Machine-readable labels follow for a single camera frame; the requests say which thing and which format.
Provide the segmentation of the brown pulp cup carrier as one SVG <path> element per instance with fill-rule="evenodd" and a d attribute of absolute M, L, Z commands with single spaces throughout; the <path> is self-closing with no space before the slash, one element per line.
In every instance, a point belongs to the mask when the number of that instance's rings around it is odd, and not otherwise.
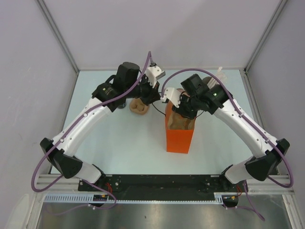
<path fill-rule="evenodd" d="M 180 114 L 172 112 L 167 124 L 170 130 L 194 130 L 195 120 L 184 118 Z"/>
<path fill-rule="evenodd" d="M 140 98 L 134 98 L 129 104 L 131 112 L 138 115 L 145 115 L 149 110 L 149 105 L 145 105 Z"/>

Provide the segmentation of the orange paper bag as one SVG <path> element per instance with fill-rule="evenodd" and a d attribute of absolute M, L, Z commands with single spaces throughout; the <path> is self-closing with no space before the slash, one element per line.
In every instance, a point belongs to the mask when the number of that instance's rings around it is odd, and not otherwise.
<path fill-rule="evenodd" d="M 166 151 L 188 154 L 194 130 L 170 130 L 167 127 L 173 104 L 169 101 L 165 108 Z"/>

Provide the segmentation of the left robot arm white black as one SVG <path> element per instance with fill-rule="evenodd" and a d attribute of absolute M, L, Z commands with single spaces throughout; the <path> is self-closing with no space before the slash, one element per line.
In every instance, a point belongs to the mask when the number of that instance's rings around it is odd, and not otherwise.
<path fill-rule="evenodd" d="M 140 70 L 131 62 L 120 64 L 116 74 L 97 86 L 85 108 L 68 127 L 53 139 L 42 139 L 40 146 L 47 160 L 66 179 L 85 179 L 94 190 L 103 189 L 104 173 L 97 166 L 77 158 L 75 154 L 79 146 L 99 121 L 112 114 L 127 99 L 140 99 L 145 105 L 158 101 L 158 79 L 163 76 L 165 71 L 157 64 L 145 70 Z"/>

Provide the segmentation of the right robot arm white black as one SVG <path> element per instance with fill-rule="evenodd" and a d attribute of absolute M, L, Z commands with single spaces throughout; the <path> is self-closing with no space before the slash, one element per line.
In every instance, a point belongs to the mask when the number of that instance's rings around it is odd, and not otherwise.
<path fill-rule="evenodd" d="M 237 183 L 248 179 L 267 179 L 285 188 L 293 185 L 272 178 L 271 172 L 281 162 L 287 163 L 285 155 L 290 143 L 278 139 L 258 125 L 238 104 L 223 82 L 214 74 L 202 79 L 193 74 L 181 83 L 185 93 L 175 88 L 163 88 L 163 97 L 172 102 L 172 110 L 181 116 L 194 119 L 198 111 L 208 112 L 231 128 L 247 145 L 252 156 L 238 164 L 228 166 L 220 174 L 220 187 L 232 191 Z"/>

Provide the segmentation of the left black coffee cup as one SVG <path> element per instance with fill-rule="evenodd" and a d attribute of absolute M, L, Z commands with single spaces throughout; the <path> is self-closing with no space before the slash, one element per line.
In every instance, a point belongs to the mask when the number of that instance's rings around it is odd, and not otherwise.
<path fill-rule="evenodd" d="M 125 107 L 126 107 L 126 102 L 124 102 L 123 104 L 119 105 L 119 106 L 118 106 L 118 109 L 123 109 L 123 108 L 125 108 Z"/>

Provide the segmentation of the grey straw holder cup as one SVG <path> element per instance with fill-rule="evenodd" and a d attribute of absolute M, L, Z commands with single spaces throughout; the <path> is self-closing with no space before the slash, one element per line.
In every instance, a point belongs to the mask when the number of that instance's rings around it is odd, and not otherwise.
<path fill-rule="evenodd" d="M 202 82 L 206 84 L 209 88 L 211 88 L 212 79 L 212 77 L 205 77 L 202 79 Z"/>

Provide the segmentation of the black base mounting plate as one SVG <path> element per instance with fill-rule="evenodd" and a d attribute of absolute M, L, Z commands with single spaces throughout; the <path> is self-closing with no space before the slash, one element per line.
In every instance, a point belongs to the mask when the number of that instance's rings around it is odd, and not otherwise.
<path fill-rule="evenodd" d="M 224 193 L 234 195 L 238 189 L 244 191 L 243 182 L 234 185 L 219 175 L 104 175 L 96 186 L 107 189 L 119 197 L 192 196 Z"/>

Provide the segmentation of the aluminium frame rail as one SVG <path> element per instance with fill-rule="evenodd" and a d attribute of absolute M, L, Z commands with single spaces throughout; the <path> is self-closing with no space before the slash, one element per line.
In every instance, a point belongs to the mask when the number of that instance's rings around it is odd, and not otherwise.
<path fill-rule="evenodd" d="M 45 186 L 51 184 L 55 179 L 59 177 L 58 174 L 45 174 L 39 175 L 36 179 L 36 188 L 43 189 Z M 61 178 L 55 184 L 53 184 L 50 189 L 54 190 L 74 190 L 76 191 L 79 186 L 79 178 Z M 254 195 L 293 195 L 295 192 L 293 188 L 281 187 L 270 179 L 265 181 L 257 181 L 255 179 L 247 180 L 248 192 Z"/>

